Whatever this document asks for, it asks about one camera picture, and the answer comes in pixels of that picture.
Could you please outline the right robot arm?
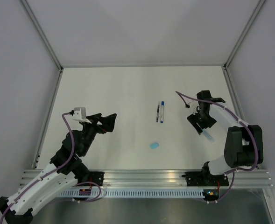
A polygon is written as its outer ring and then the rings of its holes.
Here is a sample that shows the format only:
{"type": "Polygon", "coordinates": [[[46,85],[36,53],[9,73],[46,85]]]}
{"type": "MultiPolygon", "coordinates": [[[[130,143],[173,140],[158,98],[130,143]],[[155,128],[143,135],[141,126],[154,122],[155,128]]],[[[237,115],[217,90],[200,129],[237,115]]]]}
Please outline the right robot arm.
{"type": "Polygon", "coordinates": [[[251,125],[238,117],[228,107],[224,99],[214,98],[209,90],[197,93],[196,111],[187,120],[199,135],[216,123],[226,131],[223,155],[203,165],[201,181],[212,185],[218,175],[227,175],[237,170],[250,172],[264,160],[262,128],[251,125]]]}

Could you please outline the purple gel pen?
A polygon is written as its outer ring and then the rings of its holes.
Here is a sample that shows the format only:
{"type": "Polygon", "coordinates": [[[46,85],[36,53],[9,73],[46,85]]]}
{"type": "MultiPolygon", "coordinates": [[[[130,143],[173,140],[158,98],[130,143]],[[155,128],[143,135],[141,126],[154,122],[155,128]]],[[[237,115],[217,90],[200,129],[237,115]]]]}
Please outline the purple gel pen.
{"type": "Polygon", "coordinates": [[[160,114],[160,105],[157,105],[157,110],[156,110],[156,122],[159,122],[159,114],[160,114]]]}

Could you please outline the light blue highlighter pen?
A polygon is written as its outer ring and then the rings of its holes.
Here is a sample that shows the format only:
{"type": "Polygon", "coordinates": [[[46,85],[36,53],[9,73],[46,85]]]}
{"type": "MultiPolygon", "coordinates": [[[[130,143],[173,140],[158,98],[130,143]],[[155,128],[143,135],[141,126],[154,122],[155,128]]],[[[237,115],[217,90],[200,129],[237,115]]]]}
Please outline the light blue highlighter pen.
{"type": "Polygon", "coordinates": [[[207,140],[209,140],[210,142],[215,141],[215,139],[208,133],[208,131],[206,129],[203,129],[202,135],[205,136],[207,138],[207,140]]]}

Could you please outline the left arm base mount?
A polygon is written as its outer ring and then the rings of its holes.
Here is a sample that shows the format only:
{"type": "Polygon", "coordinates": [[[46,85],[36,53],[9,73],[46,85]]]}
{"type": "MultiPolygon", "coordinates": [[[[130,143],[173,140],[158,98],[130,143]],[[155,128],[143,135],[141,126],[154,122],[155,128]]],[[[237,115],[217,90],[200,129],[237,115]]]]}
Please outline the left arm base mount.
{"type": "Polygon", "coordinates": [[[104,172],[101,171],[90,171],[87,177],[79,180],[76,186],[88,186],[93,187],[94,184],[103,186],[104,172]]]}

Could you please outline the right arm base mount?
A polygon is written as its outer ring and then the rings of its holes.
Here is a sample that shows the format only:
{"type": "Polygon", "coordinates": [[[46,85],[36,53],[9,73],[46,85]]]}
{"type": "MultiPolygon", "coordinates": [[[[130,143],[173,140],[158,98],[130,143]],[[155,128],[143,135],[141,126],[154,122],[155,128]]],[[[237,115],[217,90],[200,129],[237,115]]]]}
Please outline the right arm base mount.
{"type": "Polygon", "coordinates": [[[181,175],[188,187],[218,187],[229,186],[228,178],[222,175],[212,175],[206,162],[200,171],[188,171],[181,175]]]}

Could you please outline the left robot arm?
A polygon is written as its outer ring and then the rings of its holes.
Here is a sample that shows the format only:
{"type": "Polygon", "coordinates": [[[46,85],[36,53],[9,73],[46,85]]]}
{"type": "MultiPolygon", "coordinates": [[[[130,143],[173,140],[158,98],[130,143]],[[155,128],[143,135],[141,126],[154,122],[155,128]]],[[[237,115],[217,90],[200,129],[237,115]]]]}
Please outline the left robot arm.
{"type": "Polygon", "coordinates": [[[96,181],[92,172],[82,162],[97,134],[114,130],[117,114],[103,117],[101,113],[87,116],[82,108],[63,113],[71,115],[82,125],[82,130],[68,129],[61,148],[50,159],[46,167],[27,185],[10,197],[0,197],[0,223],[29,224],[33,217],[57,195],[75,186],[96,187],[101,192],[102,181],[96,181]]]}

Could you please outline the white marker pen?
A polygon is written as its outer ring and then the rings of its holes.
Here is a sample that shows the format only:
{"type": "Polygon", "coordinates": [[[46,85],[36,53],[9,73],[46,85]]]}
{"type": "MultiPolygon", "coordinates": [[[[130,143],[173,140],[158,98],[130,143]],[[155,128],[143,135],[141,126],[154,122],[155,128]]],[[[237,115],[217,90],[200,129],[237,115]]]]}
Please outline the white marker pen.
{"type": "Polygon", "coordinates": [[[164,122],[164,104],[161,104],[160,123],[164,122]]]}

